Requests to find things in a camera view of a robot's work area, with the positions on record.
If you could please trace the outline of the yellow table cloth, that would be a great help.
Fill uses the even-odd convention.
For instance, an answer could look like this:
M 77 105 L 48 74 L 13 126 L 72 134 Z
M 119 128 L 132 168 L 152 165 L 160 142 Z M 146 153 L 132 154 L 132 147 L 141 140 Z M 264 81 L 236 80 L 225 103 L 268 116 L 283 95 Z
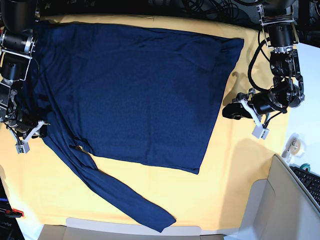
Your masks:
M 250 88 L 247 71 L 258 47 L 256 30 L 206 20 L 143 15 L 65 15 L 52 16 L 49 21 L 122 24 L 242 38 L 244 46 L 228 78 L 223 103 Z M 252 135 L 252 120 L 219 116 L 198 174 L 102 157 L 94 157 L 94 161 L 100 170 L 170 212 L 176 218 L 176 227 L 237 229 L 252 185 L 268 177 L 273 155 L 283 149 L 291 116 L 288 112 L 275 117 L 269 123 L 266 140 Z M 24 212 L 18 223 L 28 230 L 39 224 L 65 225 L 71 219 L 138 226 L 93 193 L 41 139 L 32 139 L 30 151 L 18 154 L 11 133 L 1 126 L 0 144 L 1 180 L 10 204 Z

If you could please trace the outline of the red clamp bottom left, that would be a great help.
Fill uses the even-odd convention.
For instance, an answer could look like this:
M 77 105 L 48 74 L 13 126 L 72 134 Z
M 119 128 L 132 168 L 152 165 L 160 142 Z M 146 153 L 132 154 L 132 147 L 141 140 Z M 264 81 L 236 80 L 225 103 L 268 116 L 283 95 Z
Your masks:
M 24 217 L 24 212 L 17 209 L 7 209 L 4 212 L 7 218 L 21 218 Z

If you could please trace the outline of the green tape roll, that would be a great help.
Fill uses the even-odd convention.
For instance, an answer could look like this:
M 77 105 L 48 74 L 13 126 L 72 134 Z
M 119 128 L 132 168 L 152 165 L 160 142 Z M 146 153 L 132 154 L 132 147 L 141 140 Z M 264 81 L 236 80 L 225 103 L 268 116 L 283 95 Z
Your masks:
M 309 163 L 304 163 L 300 166 L 300 169 L 306 171 L 306 172 L 310 172 L 311 170 L 311 165 Z

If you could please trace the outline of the cardboard box right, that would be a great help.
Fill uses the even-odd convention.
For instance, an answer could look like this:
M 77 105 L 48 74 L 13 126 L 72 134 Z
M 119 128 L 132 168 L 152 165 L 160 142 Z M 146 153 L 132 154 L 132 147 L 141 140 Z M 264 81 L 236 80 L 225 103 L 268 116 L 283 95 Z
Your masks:
M 251 187 L 239 240 L 318 240 L 320 206 L 277 154 L 267 179 Z

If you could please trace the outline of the clear tape dispenser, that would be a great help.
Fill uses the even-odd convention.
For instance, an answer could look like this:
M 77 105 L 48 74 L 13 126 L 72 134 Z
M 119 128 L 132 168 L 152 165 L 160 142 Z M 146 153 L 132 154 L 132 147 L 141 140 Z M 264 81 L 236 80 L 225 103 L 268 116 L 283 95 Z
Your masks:
M 306 144 L 298 133 L 293 133 L 288 139 L 281 157 L 287 163 L 293 163 L 296 158 L 301 158 L 306 152 Z

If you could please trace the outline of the dark blue long-sleeve shirt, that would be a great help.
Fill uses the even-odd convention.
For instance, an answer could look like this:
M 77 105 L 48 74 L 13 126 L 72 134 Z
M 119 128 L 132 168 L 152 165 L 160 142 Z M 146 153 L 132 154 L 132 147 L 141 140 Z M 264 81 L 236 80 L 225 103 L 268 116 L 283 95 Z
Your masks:
M 198 174 L 242 38 L 115 24 L 39 23 L 18 101 L 94 193 L 162 232 L 176 220 L 93 156 Z

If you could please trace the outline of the black keyboard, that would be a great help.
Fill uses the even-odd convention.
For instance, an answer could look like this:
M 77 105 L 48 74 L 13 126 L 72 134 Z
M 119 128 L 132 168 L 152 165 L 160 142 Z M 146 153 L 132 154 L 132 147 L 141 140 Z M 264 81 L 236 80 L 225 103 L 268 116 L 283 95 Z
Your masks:
M 290 165 L 289 169 L 302 195 L 320 212 L 320 176 L 295 165 Z

